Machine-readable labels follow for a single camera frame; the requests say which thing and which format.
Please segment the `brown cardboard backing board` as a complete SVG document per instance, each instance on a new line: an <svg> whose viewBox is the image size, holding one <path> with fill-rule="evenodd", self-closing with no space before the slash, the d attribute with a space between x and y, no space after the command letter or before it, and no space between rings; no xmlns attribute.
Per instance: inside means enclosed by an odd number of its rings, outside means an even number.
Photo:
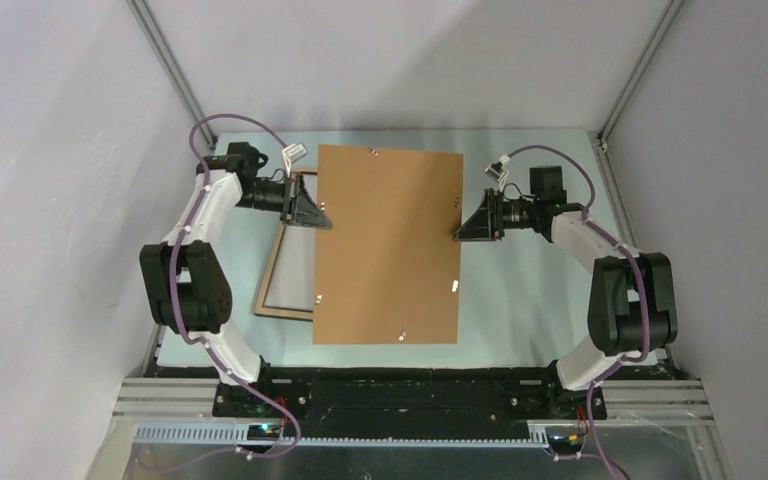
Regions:
<svg viewBox="0 0 768 480"><path fill-rule="evenodd" d="M318 345L454 344L458 338L464 157L322 145L315 235Z"/></svg>

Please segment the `black picture frame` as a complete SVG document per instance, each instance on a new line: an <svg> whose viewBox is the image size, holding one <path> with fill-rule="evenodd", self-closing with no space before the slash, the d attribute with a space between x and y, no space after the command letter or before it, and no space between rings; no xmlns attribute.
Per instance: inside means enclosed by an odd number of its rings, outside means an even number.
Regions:
<svg viewBox="0 0 768 480"><path fill-rule="evenodd" d="M258 317L312 323L316 231L280 223L253 305Z"/></svg>

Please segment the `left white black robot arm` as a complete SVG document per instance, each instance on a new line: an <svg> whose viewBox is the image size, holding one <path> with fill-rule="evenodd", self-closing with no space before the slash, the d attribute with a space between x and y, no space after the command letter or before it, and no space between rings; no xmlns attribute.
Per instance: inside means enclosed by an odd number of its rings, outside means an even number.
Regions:
<svg viewBox="0 0 768 480"><path fill-rule="evenodd" d="M229 145L225 154L200 159L194 191L171 232L142 247L139 265L154 322L188 345L201 347L222 382L242 384L237 402L252 416L264 416L276 403L275 388L258 379L263 363L233 324L233 294L213 247L232 209L279 215L286 226L330 229L332 221L309 193L292 162L307 153L300 143L286 146L279 179L260 171L268 157L248 142Z"/></svg>

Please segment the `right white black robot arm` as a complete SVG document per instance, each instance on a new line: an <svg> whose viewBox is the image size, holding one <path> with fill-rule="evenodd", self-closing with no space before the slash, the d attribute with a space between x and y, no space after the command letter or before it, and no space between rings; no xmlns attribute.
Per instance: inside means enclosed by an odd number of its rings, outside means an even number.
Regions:
<svg viewBox="0 0 768 480"><path fill-rule="evenodd" d="M640 363L674 342L678 320L672 266L609 234L587 208L572 203L559 166L533 167L527 195L509 199L485 190L476 211L453 232L458 242L500 241L510 230L532 230L565 249L591 275L587 334L553 366L557 381L541 392L545 411L566 418L620 366Z"/></svg>

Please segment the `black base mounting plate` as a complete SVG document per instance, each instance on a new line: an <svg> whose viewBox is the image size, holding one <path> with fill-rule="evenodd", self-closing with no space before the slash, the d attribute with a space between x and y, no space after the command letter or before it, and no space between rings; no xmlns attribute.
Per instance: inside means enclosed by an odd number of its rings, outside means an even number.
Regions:
<svg viewBox="0 0 768 480"><path fill-rule="evenodd" d="M540 420L604 420L600 390L568 392L547 367L315 368L267 365L254 384L216 387L218 418L277 419L306 439L524 440Z"/></svg>

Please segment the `aluminium frame rail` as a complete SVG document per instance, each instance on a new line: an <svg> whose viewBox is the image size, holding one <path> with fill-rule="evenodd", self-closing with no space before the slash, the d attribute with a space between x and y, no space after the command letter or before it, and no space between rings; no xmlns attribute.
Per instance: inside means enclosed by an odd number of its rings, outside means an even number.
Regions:
<svg viewBox="0 0 768 480"><path fill-rule="evenodd" d="M544 444L551 427L706 427L713 414L693 380L614 380L592 394L534 379L285 377L258 399L212 379L131 379L115 419L146 440L302 445Z"/></svg>

